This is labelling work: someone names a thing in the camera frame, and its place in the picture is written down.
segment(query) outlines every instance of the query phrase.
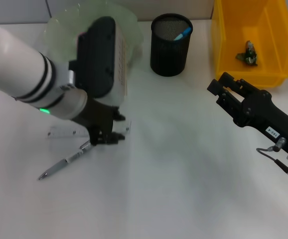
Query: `yellow storage bin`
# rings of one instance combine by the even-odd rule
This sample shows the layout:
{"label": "yellow storage bin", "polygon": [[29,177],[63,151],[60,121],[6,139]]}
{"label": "yellow storage bin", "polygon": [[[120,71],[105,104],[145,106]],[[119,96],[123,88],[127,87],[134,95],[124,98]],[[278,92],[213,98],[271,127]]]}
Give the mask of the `yellow storage bin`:
{"label": "yellow storage bin", "polygon": [[[216,79],[228,72],[236,80],[265,88],[288,78],[288,9],[285,0],[215,0],[212,42]],[[237,60],[250,40],[258,66]]]}

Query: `transparent plastic piece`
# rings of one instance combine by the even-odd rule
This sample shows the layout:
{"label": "transparent plastic piece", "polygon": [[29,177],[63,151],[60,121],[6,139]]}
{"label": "transparent plastic piece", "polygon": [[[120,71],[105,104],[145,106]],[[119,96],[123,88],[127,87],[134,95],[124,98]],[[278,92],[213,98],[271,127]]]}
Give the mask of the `transparent plastic piece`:
{"label": "transparent plastic piece", "polygon": [[134,48],[143,42],[138,19],[127,8],[106,0],[86,0],[50,19],[44,32],[50,58],[56,62],[75,60],[78,36],[102,16],[111,16],[119,25],[126,40],[127,62],[129,62]]}

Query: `small toy figure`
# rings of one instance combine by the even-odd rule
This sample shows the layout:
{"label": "small toy figure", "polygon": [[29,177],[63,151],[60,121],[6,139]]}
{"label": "small toy figure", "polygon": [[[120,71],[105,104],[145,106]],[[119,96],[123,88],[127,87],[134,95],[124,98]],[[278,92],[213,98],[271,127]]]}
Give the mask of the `small toy figure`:
{"label": "small toy figure", "polygon": [[251,41],[246,42],[246,52],[238,53],[236,59],[245,62],[249,66],[258,66],[257,65],[257,53],[255,47]]}

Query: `green led light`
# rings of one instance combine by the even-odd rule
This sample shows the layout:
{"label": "green led light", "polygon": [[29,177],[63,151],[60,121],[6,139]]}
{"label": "green led light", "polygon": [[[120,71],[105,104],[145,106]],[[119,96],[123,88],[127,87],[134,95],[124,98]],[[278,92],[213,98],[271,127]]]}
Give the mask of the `green led light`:
{"label": "green led light", "polygon": [[40,111],[45,112],[45,113],[47,113],[47,114],[50,113],[50,111],[48,111],[48,110],[46,110],[46,109],[40,109]]}

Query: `gray cable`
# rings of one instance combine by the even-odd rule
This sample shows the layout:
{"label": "gray cable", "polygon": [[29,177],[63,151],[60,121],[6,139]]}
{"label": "gray cable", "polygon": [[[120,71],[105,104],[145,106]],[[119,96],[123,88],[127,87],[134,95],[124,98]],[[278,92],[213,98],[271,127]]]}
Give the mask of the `gray cable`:
{"label": "gray cable", "polygon": [[257,150],[258,153],[262,154],[263,156],[266,156],[267,158],[270,158],[272,161],[275,161],[275,159],[273,157],[271,157],[271,156],[269,156],[269,155],[267,155],[267,154],[262,152],[262,151],[269,152],[268,149],[266,149],[266,148],[256,148],[256,150]]}

